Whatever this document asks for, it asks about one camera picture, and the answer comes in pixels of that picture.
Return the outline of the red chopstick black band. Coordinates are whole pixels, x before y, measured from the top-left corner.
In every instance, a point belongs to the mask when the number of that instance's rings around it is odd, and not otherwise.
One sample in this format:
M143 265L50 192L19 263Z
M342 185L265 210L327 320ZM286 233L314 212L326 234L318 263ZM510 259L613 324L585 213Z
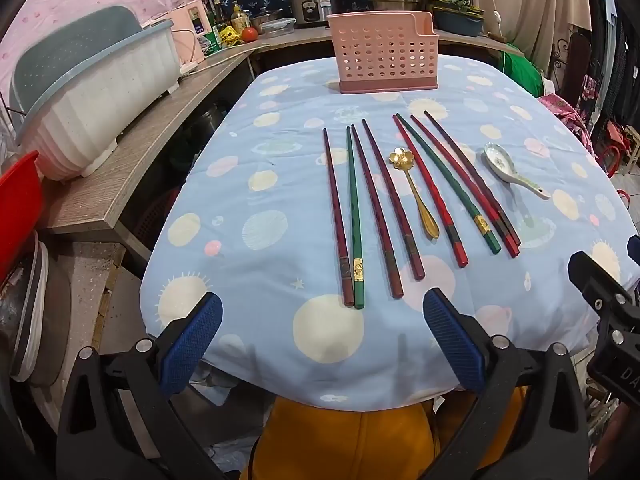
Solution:
M467 192L470 196L470 199L480 210L480 213L486 219L488 226L491 228L491 231L494 232L495 237L500 237L502 240L502 244L506 248L506 251L512 258L517 257L520 254L520 250L518 246L515 245L515 242L510 235L510 233L506 230L506 227L497 216L497 213L494 208L492 208L491 204L488 203L485 196L478 186L473 182L468 173L463 169L461 162L459 162L453 154L442 145L436 136L431 133L431 130L424 125L420 119L416 118L416 116L411 115L410 120L408 121L410 126L413 126L414 130L422 136L422 138L427 142L427 144L432 148L432 150L440 157L440 159L446 164L452 174L458 179L462 188Z

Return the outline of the dark maroon chopstick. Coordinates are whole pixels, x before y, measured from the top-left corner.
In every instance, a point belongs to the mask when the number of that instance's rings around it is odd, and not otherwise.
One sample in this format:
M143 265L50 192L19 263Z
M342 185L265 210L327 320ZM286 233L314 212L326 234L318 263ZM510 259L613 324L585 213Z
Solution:
M518 233L515 231L514 226L512 226L509 218L506 216L506 213L504 212L504 210L502 209L502 207L498 203L498 200L496 200L494 194L492 194L492 192L491 192L491 189L488 188L488 186L487 186L486 182L484 181L484 179L480 176L478 171L475 169L475 166L469 160L469 157L466 156L461 151L461 148L457 144L457 142L450 136L450 134L444 128L442 128L442 125L433 117L433 115L428 110L424 110L424 114L433 123L433 125L436 127L436 129L439 131L439 133L442 135L442 137L448 142L448 144L450 145L450 148L452 148L454 150L454 152L458 155L458 157L461 159L461 161L463 162L463 165L465 166L466 170L468 170L469 175L473 178L473 180L475 181L476 185L480 189L480 192L483 193L483 195L485 196L486 200L488 200L488 203L490 203L492 208L495 209L495 211L497 213L497 216L500 218L500 220L502 221L502 223L506 227L506 230L512 236L512 238L513 238L513 240L515 242L515 245L516 246L520 246L521 245L521 240L518 237Z

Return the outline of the green chopstick gold band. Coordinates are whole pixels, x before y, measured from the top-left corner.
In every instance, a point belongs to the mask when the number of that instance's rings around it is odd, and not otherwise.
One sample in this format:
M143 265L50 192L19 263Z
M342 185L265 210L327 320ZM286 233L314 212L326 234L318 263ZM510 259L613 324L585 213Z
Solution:
M416 142L420 144L422 150L427 154L427 156L434 162L435 166L438 168L442 176L446 179L450 188L456 193L458 199L462 203L465 210L468 212L473 222L475 223L478 232L484 238L486 244L494 255L497 255L501 250L500 243L495 237L494 232L491 231L491 228L488 226L488 223L484 216L480 213L480 210L470 199L470 196L465 190L462 188L462 185L458 181L458 179L452 174L446 164L440 159L440 157L432 150L432 148L427 144L427 142L420 136L419 133L414 130L413 126L410 126L409 123L402 118L399 114L395 114L394 118L402 128L404 128L408 133L410 133Z
M352 145L352 128L346 128L350 216L352 217L352 274L354 277L355 308L362 310L366 301L364 293L362 240L357 190L357 175L354 146Z

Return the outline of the dark red twisted chopstick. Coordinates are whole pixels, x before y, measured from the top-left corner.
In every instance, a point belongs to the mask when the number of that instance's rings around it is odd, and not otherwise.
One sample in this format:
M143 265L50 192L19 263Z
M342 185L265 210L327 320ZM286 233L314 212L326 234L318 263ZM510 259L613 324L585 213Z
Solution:
M380 199L378 198L378 192L376 192L371 170L367 161L366 154L364 154L356 127L354 125L351 125L350 128L352 128L352 137L354 138L354 141L356 143L357 153L360 159L364 180L366 181L367 190L371 201L375 225L376 229L378 230L378 238L380 239L382 248L382 255L385 264L386 275L388 278L388 284L390 284L390 293L392 294L392 297L394 299L400 299L402 296L404 296L404 290L402 289L401 278L394 254L394 248L384 218L383 208L380 203Z

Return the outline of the white ceramic soup spoon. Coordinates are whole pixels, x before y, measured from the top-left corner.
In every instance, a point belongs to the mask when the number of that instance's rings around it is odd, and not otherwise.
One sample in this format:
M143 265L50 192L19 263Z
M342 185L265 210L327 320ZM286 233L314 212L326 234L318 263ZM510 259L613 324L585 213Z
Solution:
M551 195L546 190L516 170L511 156L502 146L497 143L487 143L483 153L488 167L500 180L526 188L543 200L550 200Z

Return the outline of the light blue patterned tablecloth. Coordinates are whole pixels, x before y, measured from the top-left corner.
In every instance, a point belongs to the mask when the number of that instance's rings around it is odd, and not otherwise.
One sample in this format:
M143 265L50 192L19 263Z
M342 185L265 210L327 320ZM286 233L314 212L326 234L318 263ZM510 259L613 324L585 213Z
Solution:
M343 411L400 408L457 378L422 314L439 288L519 347L585 347L597 315L570 284L585 252L631 288L636 228L611 180L558 118L495 68L444 55L434 90L344 94L334 58L258 76L195 163L141 285L160 333L206 292L224 308L206 362L278 396ZM424 160L460 146L521 241L492 252L440 172L469 262L425 235L418 170L394 123L430 129Z

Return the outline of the bright red chopstick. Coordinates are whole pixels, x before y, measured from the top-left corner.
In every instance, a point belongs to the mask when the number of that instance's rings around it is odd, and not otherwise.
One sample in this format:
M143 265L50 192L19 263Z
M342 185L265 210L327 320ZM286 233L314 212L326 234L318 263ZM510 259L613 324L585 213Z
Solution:
M454 258L457 261L457 265L459 268L465 268L469 264L469 257L466 254L462 241L460 240L460 236L458 234L456 226L454 225L454 220L452 220L450 216L447 206L444 200L442 199L442 196L439 193L439 190L435 184L435 181L431 173L426 168L425 162L423 161L418 150L416 149L416 146L413 144L413 140L409 138L408 132L404 128L402 128L401 125L398 124L398 122L396 122L394 115L393 115L394 123L397 126L400 135L402 136L402 138L407 144L406 148L408 148L408 150L413 152L414 165L418 166L420 175L422 176L426 184L426 188L428 189L428 192L431 195L432 201L439 215L440 223L444 228L444 231L448 237L452 251L454 252Z

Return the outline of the gold flower spoon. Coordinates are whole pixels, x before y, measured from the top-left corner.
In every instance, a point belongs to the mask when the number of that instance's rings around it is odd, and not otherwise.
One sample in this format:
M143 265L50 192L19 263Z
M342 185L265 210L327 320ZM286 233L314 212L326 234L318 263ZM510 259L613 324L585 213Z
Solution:
M416 187L416 184L411 177L410 171L414 165L413 152L408 148L395 148L389 155L388 160L390 164L398 171L401 171L410 186L410 190L414 201L416 202L416 208L418 208L420 220L426 236L430 240L437 240L439 238L439 227L433 218L431 211L428 210L422 197Z

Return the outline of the red plastic lid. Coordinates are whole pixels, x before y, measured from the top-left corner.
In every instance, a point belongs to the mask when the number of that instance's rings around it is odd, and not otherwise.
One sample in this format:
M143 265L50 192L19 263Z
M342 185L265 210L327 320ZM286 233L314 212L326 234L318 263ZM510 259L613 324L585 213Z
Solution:
M0 278L6 279L43 210L43 192L36 166L38 152L22 156L0 185Z

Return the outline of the green plastic bag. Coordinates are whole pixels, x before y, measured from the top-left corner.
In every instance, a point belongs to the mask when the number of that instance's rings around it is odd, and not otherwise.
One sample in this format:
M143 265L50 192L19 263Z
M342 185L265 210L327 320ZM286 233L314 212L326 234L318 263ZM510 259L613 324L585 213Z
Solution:
M500 70L534 98L544 95L544 80L538 68L524 56L502 52Z

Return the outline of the white dish rack blue lid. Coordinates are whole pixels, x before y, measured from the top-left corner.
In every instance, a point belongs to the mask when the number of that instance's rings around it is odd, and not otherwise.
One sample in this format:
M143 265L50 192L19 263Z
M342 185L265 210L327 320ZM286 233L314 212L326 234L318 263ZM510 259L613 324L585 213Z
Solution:
M169 20L143 27L107 6L29 47L15 64L9 113L17 144L53 181L88 176L147 107L177 89L180 61Z

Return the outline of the beige curtain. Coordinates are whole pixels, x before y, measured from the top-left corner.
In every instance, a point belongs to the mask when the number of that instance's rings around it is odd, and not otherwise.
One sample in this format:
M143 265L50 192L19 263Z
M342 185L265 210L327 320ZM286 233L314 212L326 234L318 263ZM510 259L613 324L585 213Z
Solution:
M553 48L578 29L591 28L589 0L472 0L485 11L485 29L503 36L541 70Z

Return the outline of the blue basin with vegetables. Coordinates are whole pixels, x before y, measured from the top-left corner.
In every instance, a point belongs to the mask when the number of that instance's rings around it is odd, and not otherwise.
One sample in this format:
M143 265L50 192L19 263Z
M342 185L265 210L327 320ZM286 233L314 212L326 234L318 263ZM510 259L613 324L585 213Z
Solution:
M477 37L483 30L485 13L471 0L426 0L438 29L461 36Z

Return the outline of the wooden counter shelf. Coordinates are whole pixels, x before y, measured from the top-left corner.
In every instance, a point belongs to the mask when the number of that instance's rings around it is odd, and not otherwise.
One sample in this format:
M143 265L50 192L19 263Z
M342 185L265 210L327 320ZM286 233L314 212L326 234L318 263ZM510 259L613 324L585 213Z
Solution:
M260 72L259 55L273 52L283 65L291 49L302 49L305 58L318 58L318 49L331 46L330 30L316 27L257 40L206 58L194 73L183 78L177 90L152 103L134 120L120 136L115 151L93 174L67 182L44 182L47 207L38 228L76 242L117 242L144 266L151 249L122 222L122 213L183 123L211 94L222 91L232 100L232 87L244 91Z

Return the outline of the red tomato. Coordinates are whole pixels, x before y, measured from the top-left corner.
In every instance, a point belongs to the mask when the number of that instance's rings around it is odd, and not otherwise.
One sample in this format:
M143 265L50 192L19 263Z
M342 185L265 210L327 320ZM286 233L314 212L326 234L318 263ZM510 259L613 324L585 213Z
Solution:
M254 27L245 27L241 32L242 41L246 44L256 41L258 37L259 32Z

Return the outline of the pink small appliance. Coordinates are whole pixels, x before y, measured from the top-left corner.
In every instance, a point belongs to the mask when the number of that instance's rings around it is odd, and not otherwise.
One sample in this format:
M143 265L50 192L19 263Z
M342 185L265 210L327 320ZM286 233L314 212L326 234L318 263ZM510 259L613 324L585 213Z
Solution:
M171 21L171 35L182 66L204 61L203 41L212 31L202 0L192 0L162 13L154 21Z

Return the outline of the pink perforated utensil basket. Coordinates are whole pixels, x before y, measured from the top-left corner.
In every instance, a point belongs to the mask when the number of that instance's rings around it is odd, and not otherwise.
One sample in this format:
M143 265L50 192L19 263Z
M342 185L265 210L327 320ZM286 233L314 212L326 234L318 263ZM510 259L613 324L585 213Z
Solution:
M438 87L438 40L425 11L368 11L328 17L345 94Z

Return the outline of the oil bottle yellow cap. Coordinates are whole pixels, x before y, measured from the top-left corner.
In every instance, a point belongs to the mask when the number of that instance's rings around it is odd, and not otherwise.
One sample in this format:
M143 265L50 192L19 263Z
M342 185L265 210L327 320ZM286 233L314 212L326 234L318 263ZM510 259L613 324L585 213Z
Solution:
M242 35L244 30L250 27L250 19L237 2L233 3L231 24L239 35Z

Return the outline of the clear food container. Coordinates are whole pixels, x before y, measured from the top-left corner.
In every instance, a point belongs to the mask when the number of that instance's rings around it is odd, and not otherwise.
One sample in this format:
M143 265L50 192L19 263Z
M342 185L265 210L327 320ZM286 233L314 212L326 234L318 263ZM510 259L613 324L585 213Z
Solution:
M294 32L295 25L295 18L279 18L278 20L262 23L260 30L262 31L262 36L267 39L290 34Z

